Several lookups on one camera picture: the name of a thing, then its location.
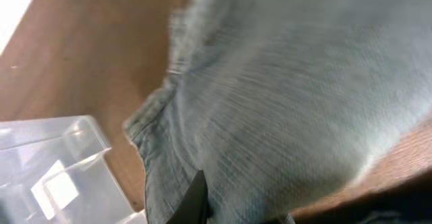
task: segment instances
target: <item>clear plastic container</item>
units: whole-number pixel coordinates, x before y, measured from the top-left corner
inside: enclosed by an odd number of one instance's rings
[[[0,223],[146,223],[89,116],[0,123]]]

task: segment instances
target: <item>gray cloth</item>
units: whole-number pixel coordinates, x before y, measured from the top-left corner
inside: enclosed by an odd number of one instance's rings
[[[150,223],[199,169],[212,223],[356,181],[432,104],[432,0],[194,0],[164,87],[126,122]]]

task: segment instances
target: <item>plastic box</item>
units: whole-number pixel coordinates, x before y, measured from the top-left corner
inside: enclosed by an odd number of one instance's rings
[[[0,123],[0,223],[146,223],[89,116]]]

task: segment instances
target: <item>gray fabric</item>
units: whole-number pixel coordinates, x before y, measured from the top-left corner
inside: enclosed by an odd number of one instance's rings
[[[355,181],[432,103],[432,0],[194,0],[126,123],[150,223],[198,169],[214,223],[259,223]]]

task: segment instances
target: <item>brown wooden surface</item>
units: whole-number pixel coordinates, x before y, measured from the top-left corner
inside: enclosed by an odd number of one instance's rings
[[[34,0],[0,56],[0,121],[92,115],[107,162],[132,206],[144,169],[123,121],[167,65],[170,0]]]

